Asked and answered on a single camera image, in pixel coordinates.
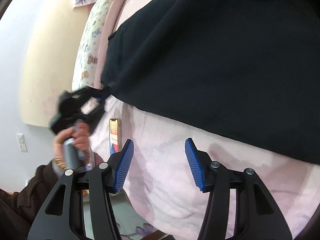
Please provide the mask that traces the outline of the dark brown sleeve forearm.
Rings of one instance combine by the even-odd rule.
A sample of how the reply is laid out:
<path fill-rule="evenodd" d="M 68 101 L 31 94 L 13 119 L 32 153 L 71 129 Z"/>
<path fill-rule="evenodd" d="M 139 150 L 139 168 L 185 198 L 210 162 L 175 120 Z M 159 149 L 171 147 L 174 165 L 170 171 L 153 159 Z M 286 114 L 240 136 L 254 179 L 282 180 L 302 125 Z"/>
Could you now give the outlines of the dark brown sleeve forearm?
<path fill-rule="evenodd" d="M 1 239 L 27 239 L 40 207 L 63 172 L 51 161 L 37 168 L 21 192 L 1 190 Z"/>

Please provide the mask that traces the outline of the person left hand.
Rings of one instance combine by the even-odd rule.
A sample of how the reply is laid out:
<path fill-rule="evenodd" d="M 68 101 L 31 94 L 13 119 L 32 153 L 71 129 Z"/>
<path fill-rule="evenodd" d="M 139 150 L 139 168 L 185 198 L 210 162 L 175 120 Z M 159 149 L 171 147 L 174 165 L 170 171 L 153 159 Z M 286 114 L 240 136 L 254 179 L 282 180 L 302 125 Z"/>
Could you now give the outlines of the person left hand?
<path fill-rule="evenodd" d="M 75 127 L 69 127 L 60 131 L 54 139 L 54 161 L 60 167 L 66 167 L 63 153 L 63 143 L 70 138 L 73 138 L 74 141 L 72 145 L 80 151 L 85 153 L 86 159 L 85 163 L 88 163 L 90 160 L 90 144 L 89 144 L 89 125 L 80 122 Z"/>

